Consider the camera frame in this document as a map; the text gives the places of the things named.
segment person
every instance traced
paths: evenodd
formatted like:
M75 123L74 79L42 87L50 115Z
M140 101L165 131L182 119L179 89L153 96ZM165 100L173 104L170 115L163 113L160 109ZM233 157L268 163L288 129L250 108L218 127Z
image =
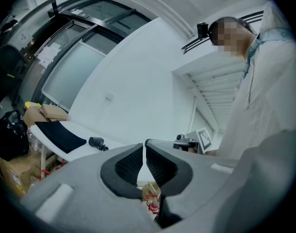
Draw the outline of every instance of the person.
M296 73L296 41L277 6L273 2L265 5L258 35L243 20L224 17L209 27L209 37L218 48L246 61L223 139L213 155L240 159L244 150L258 146L269 136L296 128L296 120L284 123L283 101L271 96L275 84L285 80L281 78L285 73Z

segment white desk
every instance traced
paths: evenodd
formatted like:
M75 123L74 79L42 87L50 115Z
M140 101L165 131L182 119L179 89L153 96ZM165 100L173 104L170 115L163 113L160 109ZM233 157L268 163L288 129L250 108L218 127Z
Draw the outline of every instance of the white desk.
M78 158L90 155L90 154L95 154L99 153L100 150L97 148L93 148L89 145L88 141L90 137L102 137L75 122L69 122L69 121L64 121L61 122L61 124L68 129L70 132L75 134L76 136L85 139L87 142L83 146L73 150L70 153L65 153L61 149L59 149L57 146L55 146L43 133L42 131L38 128L37 125L31 126L31 132L33 135L43 144L45 145L48 149L50 149L52 152L54 152L56 155L60 156L64 160L71 162L73 160L76 160ZM112 141L110 139L104 138L104 144L109 148L109 149L115 149L118 147L124 146L123 144L119 142ZM46 151L42 151L41 153L41 165L40 168L41 170L46 168Z

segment lanyard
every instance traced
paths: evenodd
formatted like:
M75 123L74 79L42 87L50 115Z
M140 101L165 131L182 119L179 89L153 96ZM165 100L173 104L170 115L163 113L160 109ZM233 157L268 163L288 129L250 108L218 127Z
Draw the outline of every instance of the lanyard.
M247 52L247 61L245 64L245 71L243 79L246 77L249 67L250 59L255 55L257 48L267 41L286 41L293 38L292 32L286 28L274 28L270 29L262 34L257 35L256 39L250 45Z

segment black cloth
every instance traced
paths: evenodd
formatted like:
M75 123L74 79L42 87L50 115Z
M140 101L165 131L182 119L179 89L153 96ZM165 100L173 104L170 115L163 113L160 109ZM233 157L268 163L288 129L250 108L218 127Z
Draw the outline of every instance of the black cloth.
M70 153L86 144L86 140L67 130L59 121L36 122L35 124L55 146L65 153Z
M0 157L6 161L29 152L27 126L19 111L7 112L0 119Z

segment black bag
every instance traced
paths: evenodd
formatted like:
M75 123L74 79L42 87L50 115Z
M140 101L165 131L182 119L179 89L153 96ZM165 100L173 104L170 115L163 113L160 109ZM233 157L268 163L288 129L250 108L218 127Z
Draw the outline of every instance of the black bag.
M19 111L7 112L0 119L0 157L6 161L29 152L27 126Z

